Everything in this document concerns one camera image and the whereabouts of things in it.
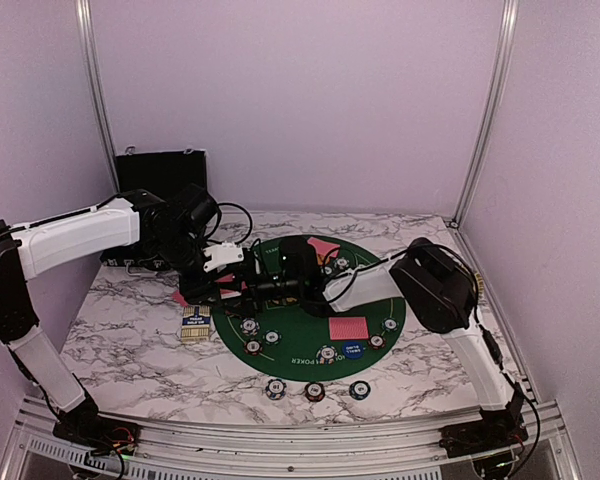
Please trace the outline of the dropped red card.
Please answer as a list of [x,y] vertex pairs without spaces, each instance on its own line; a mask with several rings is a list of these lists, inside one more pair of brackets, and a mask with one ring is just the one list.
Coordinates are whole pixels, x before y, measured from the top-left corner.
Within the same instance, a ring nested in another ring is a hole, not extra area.
[[180,305],[183,307],[186,307],[188,305],[188,303],[184,300],[184,298],[179,294],[179,293],[174,293],[172,295],[172,298]]

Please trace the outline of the blue small blind button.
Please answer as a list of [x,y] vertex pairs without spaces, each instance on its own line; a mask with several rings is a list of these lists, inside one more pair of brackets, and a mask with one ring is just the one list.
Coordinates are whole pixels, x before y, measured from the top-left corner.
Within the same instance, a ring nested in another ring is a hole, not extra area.
[[341,346],[342,355],[350,360],[361,359],[365,353],[365,347],[358,341],[347,341]]

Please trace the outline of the blue white chip stack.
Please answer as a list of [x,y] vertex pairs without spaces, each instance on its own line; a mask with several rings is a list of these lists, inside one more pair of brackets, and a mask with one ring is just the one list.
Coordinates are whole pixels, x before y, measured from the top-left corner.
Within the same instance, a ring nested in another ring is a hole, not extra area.
[[265,395],[270,400],[276,401],[286,395],[287,385],[279,378],[270,379],[264,389]]

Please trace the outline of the brown chip stack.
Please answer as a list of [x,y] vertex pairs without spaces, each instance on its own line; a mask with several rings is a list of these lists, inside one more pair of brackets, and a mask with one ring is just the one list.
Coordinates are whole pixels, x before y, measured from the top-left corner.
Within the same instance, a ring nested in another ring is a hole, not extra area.
[[325,387],[320,382],[309,382],[304,387],[304,394],[310,402],[320,402],[325,397]]

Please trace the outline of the teal chip stack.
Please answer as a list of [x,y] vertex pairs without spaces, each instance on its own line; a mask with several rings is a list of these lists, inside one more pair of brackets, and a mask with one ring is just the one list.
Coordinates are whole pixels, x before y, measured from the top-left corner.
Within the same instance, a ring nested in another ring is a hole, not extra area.
[[356,380],[349,385],[349,395],[357,401],[366,399],[371,393],[371,386],[364,380]]

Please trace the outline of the red back card deck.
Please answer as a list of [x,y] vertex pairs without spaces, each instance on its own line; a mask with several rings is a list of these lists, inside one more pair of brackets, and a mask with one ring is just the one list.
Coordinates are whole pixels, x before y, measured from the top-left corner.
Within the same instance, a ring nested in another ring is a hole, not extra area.
[[235,274],[228,274],[217,279],[216,284],[219,288],[220,298],[223,300],[239,297],[247,288],[246,283]]

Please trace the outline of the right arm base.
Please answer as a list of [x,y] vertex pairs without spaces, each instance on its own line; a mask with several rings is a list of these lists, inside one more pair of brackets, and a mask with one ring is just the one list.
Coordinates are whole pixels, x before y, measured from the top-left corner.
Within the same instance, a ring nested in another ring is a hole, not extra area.
[[439,446],[449,458],[474,455],[524,442],[529,438],[521,413],[525,396],[514,390],[503,410],[481,409],[480,419],[440,429]]

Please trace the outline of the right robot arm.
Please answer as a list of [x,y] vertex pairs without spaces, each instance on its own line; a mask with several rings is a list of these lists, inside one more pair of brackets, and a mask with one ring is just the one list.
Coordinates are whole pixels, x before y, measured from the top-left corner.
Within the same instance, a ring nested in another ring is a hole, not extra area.
[[514,399],[515,385],[497,341],[480,323],[475,276],[453,250],[421,237],[370,265],[328,274],[310,259],[312,249],[301,237],[283,239],[276,275],[266,274],[263,261],[247,253],[228,287],[238,292],[244,309],[292,297],[315,316],[402,298],[420,325],[449,345],[471,380],[481,410],[490,413],[477,423],[476,440],[495,448],[513,433],[514,419],[505,409]]

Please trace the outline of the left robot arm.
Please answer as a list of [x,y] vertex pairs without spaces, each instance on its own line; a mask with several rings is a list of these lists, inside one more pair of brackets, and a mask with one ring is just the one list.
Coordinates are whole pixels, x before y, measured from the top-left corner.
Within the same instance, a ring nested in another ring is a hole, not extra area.
[[82,443],[99,444],[106,423],[45,332],[33,284],[105,250],[138,245],[178,274],[183,298],[204,295],[212,287],[206,231],[219,210],[205,189],[191,184],[171,200],[133,190],[41,220],[0,221],[0,342],[52,404],[69,414],[66,426]]

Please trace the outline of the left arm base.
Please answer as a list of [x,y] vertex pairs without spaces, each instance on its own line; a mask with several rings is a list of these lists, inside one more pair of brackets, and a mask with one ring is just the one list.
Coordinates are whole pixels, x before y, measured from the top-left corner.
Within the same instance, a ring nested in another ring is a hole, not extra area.
[[65,412],[56,409],[53,435],[56,438],[91,448],[92,456],[132,454],[136,449],[139,426],[100,415],[92,396],[83,389],[84,400]]

